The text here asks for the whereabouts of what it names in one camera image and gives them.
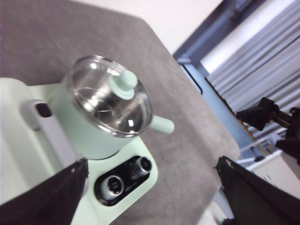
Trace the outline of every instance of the gray felt surface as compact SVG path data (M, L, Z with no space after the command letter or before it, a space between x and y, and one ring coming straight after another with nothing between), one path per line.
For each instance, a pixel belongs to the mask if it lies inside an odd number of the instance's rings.
M28 85L58 83L76 59L90 54L132 70L155 114L175 123L171 135L142 134L159 178L112 224L195 225L220 185L213 169L218 157L235 159L238 146L149 25L66 0L1 1L1 76Z

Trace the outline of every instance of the control panel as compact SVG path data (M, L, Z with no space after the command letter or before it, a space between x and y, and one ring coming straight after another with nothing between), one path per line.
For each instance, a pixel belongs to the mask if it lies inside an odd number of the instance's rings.
M152 169L147 157L134 156L97 178L96 198L106 206L114 206L149 178Z

